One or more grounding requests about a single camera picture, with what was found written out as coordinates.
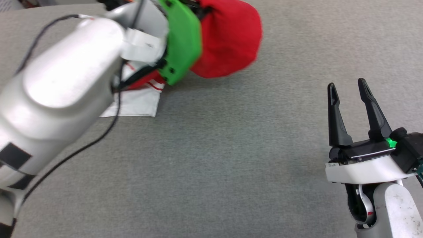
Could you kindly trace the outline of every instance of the red cloth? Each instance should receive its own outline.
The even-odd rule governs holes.
[[[135,90],[141,88],[144,84],[148,83],[150,80],[154,79],[158,83],[166,83],[166,81],[160,76],[159,71],[154,70],[150,74],[142,77],[140,80],[133,83],[129,86],[128,90]]]
[[[203,53],[192,66],[198,76],[223,77],[256,58],[262,37],[260,15],[240,0],[199,0],[211,11],[201,21]]]

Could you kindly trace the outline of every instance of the screw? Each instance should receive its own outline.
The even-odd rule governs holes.
[[[169,0],[166,0],[166,1],[165,1],[165,4],[166,4],[168,7],[171,7],[171,6],[172,6],[172,3],[171,3]]]

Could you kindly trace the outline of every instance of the red stripe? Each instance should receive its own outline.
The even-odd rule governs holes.
[[[127,63],[126,64],[132,71],[135,71],[135,68],[130,64],[130,63]]]
[[[161,83],[161,82],[157,81],[156,79],[152,79],[152,80],[154,80],[158,84],[165,84],[165,83]]]
[[[157,89],[159,91],[163,91],[163,89],[157,88],[156,86],[154,86],[152,83],[147,82],[151,87],[153,87],[154,89]]]

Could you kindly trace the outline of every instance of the gray surface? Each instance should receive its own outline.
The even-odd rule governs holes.
[[[345,190],[324,174],[326,86],[336,84],[356,141],[368,130],[358,77],[392,128],[423,132],[423,3],[249,2],[264,27],[257,63],[222,79],[189,74],[166,88],[156,118],[122,118],[35,191],[15,237],[355,237]],[[42,25],[101,11],[83,5],[0,14],[0,86]],[[38,52],[76,22],[54,27]],[[109,123],[100,119],[59,158]],[[416,189],[421,210],[417,181],[405,185]]]

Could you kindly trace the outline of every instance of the black tape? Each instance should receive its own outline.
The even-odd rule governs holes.
[[[10,238],[16,225],[16,218],[13,218],[12,226],[0,223],[0,238]]]
[[[0,161],[18,170],[32,155],[26,153],[13,143],[9,143],[0,151]]]
[[[14,183],[13,185],[10,185],[8,187],[14,188],[14,189],[25,190],[25,188],[28,187],[29,183],[32,181],[33,178],[35,178],[35,175],[27,174],[21,180],[19,180],[18,182]]]

